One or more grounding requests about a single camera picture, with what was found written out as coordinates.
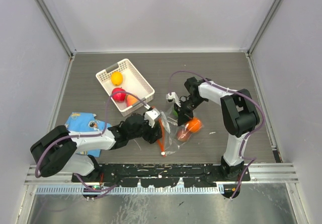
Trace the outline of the fake red apple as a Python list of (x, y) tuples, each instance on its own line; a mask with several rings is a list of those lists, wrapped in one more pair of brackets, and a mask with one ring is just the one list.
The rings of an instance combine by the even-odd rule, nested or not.
[(124, 102), (126, 97), (126, 91), (122, 88), (114, 88), (112, 91), (112, 98), (116, 102)]

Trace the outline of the clear zip top bag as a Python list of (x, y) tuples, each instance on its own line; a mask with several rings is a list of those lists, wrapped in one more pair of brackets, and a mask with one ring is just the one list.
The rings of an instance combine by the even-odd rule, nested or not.
[(157, 140), (157, 143), (160, 147), (160, 154), (163, 157), (166, 157), (168, 155), (171, 155), (177, 152), (184, 144), (186, 144), (193, 137), (193, 135), (197, 134), (197, 132), (196, 133), (191, 132), (191, 136), (187, 142), (180, 142), (177, 140), (177, 137), (176, 137), (177, 131), (179, 129), (186, 129), (186, 124), (182, 126), (177, 125), (178, 117), (174, 116), (172, 113), (174, 109), (175, 109), (174, 106), (172, 106), (169, 110), (165, 112), (163, 111), (160, 112), (161, 117), (159, 119), (159, 123), (162, 127), (163, 136), (161, 139)]

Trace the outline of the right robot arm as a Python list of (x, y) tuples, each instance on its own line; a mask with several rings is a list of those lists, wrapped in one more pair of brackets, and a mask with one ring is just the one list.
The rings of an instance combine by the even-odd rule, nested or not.
[(226, 151), (221, 157), (220, 173), (223, 179), (231, 181), (243, 171), (242, 158), (248, 137), (260, 123), (260, 117), (248, 90), (231, 90), (209, 79), (188, 78), (184, 86), (189, 95), (180, 97), (174, 104), (178, 115), (177, 125), (190, 122), (193, 111), (203, 102), (212, 101), (221, 107), (223, 123), (228, 132)]

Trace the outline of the fake peach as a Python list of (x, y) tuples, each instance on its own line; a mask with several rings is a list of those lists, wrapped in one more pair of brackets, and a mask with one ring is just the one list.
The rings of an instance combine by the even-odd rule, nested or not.
[(133, 104), (138, 102), (138, 99), (132, 95), (126, 95), (125, 97), (125, 102), (126, 102), (126, 106), (132, 106)]

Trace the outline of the fake yellow lemon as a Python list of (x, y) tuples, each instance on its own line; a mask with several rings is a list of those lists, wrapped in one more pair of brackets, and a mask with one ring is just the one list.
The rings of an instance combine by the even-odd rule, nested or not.
[(115, 86), (119, 86), (123, 83), (123, 75), (119, 71), (115, 71), (111, 74), (111, 83)]

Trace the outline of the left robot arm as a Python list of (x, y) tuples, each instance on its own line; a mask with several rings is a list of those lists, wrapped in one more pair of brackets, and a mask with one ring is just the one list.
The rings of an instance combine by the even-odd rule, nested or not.
[(133, 113), (118, 125), (98, 133), (69, 131), (60, 125), (30, 148), (36, 162), (35, 177), (47, 178), (63, 171), (95, 182), (100, 178), (102, 168), (92, 155), (84, 155), (84, 152), (119, 149), (136, 138), (155, 143), (163, 136), (160, 117), (155, 109), (142, 115)]

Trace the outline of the fake brown passion fruit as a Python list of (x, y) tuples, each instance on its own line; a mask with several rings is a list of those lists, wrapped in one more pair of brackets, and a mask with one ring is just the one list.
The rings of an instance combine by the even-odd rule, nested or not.
[(191, 136), (191, 132), (186, 129), (179, 129), (177, 131), (177, 140), (180, 142), (187, 142)]

